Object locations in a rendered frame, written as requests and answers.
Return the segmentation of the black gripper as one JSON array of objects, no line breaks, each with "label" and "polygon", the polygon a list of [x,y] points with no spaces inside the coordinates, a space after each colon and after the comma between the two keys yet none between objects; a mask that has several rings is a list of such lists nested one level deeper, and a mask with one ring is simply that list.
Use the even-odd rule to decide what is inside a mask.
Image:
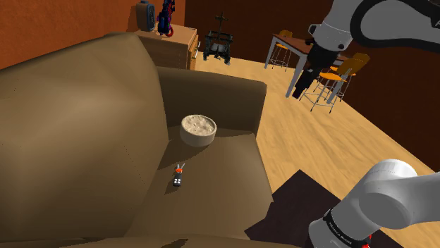
[{"label": "black gripper", "polygon": [[334,62],[334,51],[327,50],[318,44],[314,44],[307,55],[309,67],[304,70],[295,85],[292,97],[298,99],[316,79],[323,68],[328,68]]}]

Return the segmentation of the brown table with grey legs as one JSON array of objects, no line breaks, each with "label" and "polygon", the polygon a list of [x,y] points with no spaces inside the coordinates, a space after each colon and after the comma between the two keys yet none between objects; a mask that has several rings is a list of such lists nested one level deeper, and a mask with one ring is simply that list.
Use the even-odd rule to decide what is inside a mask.
[{"label": "brown table with grey legs", "polygon": [[273,34],[271,46],[269,47],[269,52],[267,54],[264,68],[267,68],[267,66],[269,65],[271,55],[274,51],[274,47],[276,46],[276,44],[281,44],[299,57],[292,80],[286,92],[286,98],[292,97],[294,94],[296,94],[297,99],[300,99],[305,92],[306,87],[304,87],[302,92],[300,93],[301,88],[298,86],[298,80],[302,77],[303,71],[308,71],[310,66],[312,65],[310,64],[309,66],[306,66],[307,56],[312,49],[312,45],[306,45],[305,40],[303,39]]}]

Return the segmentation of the black metal stand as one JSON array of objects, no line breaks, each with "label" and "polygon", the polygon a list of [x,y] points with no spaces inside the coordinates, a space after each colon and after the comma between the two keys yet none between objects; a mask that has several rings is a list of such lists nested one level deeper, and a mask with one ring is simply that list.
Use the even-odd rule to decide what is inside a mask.
[{"label": "black metal stand", "polygon": [[224,17],[224,12],[221,15],[216,15],[215,19],[219,21],[219,29],[217,31],[210,30],[205,36],[205,48],[203,51],[203,60],[206,61],[210,55],[217,59],[223,59],[226,65],[231,64],[231,44],[233,43],[233,35],[222,32],[222,23],[228,18]]}]

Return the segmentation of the beige round bowl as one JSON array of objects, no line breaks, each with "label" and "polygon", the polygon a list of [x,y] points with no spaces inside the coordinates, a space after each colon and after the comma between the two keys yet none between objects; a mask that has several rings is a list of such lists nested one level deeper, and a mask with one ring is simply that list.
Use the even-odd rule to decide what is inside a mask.
[{"label": "beige round bowl", "polygon": [[203,115],[189,115],[182,119],[181,139],[192,147],[205,147],[210,145],[216,134],[216,123]]}]

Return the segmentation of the wooden chest of drawers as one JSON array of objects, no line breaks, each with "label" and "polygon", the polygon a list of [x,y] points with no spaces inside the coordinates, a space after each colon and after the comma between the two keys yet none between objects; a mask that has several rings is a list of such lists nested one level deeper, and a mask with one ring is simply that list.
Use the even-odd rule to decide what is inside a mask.
[{"label": "wooden chest of drawers", "polygon": [[200,46],[195,28],[173,25],[171,37],[160,35],[157,28],[151,32],[138,30],[135,34],[156,66],[195,70]]}]

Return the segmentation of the blue purple figure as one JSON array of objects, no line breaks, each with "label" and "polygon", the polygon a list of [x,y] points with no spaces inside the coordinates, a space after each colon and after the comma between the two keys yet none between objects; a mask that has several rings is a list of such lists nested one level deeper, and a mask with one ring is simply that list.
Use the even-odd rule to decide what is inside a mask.
[{"label": "blue purple figure", "polygon": [[164,0],[162,10],[157,16],[157,30],[160,35],[173,36],[171,26],[172,14],[175,11],[175,0]]}]

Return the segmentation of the brown sofa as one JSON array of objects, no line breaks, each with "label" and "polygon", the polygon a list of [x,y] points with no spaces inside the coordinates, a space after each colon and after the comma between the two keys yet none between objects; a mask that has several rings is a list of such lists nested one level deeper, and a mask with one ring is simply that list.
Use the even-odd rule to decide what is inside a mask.
[{"label": "brown sofa", "polygon": [[[296,248],[245,233],[273,201],[266,92],[158,67],[133,33],[0,70],[0,248]],[[216,123],[208,146],[181,139],[194,114]]]}]

